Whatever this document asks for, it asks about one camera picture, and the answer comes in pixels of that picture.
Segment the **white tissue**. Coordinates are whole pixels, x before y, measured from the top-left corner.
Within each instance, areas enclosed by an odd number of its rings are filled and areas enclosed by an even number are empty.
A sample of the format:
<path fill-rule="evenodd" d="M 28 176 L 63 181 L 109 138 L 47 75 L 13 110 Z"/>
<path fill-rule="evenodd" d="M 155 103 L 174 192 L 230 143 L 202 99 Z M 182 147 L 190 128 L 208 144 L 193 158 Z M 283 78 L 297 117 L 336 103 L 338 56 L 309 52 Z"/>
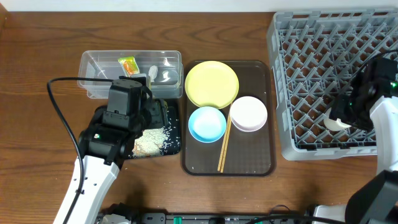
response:
<path fill-rule="evenodd" d="M 149 77 L 150 77 L 150 82 L 151 83 L 154 83 L 155 82 L 155 79 L 157 78 L 157 74 L 158 74 L 158 66 L 156 66 L 156 65 L 152 65 L 150 68 L 149 68 L 149 71 L 148 71 L 148 75 L 149 75 Z"/>

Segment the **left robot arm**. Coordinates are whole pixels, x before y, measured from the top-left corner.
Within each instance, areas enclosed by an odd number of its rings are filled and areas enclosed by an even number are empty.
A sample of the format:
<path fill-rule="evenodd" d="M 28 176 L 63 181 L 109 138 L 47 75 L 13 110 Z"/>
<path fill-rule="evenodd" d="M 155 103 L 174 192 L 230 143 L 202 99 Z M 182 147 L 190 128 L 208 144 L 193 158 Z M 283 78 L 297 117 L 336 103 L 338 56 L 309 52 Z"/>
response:
<path fill-rule="evenodd" d="M 55 223 L 94 223 L 109 188 L 132 153 L 135 140 L 145 130 L 167 124 L 167 105 L 153 97 L 147 77 L 120 76 L 110 82 L 107 105 L 95 110 L 88 127 L 78 137 L 56 104 L 51 83 L 47 83 L 50 100 L 77 153 L 72 179 Z"/>

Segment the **green snack wrapper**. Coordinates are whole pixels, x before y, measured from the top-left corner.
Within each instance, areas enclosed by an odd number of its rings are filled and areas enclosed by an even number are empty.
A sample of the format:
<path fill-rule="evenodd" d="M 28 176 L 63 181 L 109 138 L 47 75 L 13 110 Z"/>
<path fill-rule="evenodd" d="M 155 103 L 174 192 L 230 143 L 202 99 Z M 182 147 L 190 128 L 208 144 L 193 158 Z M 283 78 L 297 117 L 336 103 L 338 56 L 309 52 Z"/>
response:
<path fill-rule="evenodd" d="M 127 77 L 131 77 L 140 73 L 134 56 L 119 58 L 118 62 L 121 64 Z"/>

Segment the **white cup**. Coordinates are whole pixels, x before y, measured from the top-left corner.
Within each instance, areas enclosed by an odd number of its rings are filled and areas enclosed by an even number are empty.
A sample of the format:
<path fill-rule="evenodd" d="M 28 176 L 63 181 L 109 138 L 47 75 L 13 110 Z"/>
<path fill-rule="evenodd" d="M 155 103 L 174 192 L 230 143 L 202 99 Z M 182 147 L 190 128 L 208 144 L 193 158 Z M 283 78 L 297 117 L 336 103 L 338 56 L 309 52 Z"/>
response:
<path fill-rule="evenodd" d="M 323 120 L 324 125 L 330 131 L 341 131 L 344 129 L 348 129 L 351 126 L 348 124 L 343 123 L 339 118 L 337 120 L 330 119 L 331 108 L 327 109 L 325 113 L 325 118 Z"/>

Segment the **rice food waste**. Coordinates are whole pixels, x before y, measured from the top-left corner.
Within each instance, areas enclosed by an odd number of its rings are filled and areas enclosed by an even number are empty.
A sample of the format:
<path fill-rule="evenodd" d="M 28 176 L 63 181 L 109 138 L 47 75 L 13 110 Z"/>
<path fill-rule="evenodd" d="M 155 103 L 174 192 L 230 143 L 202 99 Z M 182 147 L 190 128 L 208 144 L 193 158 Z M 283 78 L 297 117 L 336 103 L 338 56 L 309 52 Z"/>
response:
<path fill-rule="evenodd" d="M 147 129 L 135 140 L 132 150 L 133 158 L 161 156 L 168 146 L 170 128 Z"/>

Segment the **blue bowl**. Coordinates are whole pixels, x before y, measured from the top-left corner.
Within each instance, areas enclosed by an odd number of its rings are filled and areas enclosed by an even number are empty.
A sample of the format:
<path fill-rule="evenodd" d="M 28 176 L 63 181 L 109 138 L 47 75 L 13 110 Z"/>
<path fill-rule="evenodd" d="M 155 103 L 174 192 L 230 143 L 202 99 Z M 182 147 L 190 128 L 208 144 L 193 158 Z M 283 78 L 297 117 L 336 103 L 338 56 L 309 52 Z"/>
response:
<path fill-rule="evenodd" d="M 188 119 L 188 130 L 194 139 L 202 143 L 213 143 L 221 139 L 226 131 L 224 114 L 210 106 L 196 109 Z"/>

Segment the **yellow plate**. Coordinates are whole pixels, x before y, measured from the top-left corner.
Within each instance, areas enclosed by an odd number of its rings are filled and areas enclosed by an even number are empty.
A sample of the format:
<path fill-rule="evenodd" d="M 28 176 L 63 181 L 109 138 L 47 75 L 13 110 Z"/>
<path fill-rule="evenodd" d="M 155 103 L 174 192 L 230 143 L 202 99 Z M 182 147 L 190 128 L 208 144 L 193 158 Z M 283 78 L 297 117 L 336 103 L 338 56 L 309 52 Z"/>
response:
<path fill-rule="evenodd" d="M 237 97 L 239 79 L 236 72 L 223 62 L 200 62 L 188 72 L 185 92 L 197 107 L 222 109 Z"/>

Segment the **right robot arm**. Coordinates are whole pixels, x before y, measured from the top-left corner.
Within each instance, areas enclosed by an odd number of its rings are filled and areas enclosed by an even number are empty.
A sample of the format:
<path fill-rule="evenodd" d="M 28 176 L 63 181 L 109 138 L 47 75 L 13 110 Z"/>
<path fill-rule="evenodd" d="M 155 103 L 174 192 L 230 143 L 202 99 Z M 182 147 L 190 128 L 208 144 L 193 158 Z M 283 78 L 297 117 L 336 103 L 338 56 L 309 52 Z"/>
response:
<path fill-rule="evenodd" d="M 343 223 L 397 223 L 397 61 L 374 57 L 351 81 L 352 92 L 338 95 L 325 113 L 330 131 L 357 128 L 376 135 L 376 176 L 346 205 L 318 205 L 317 219 Z"/>

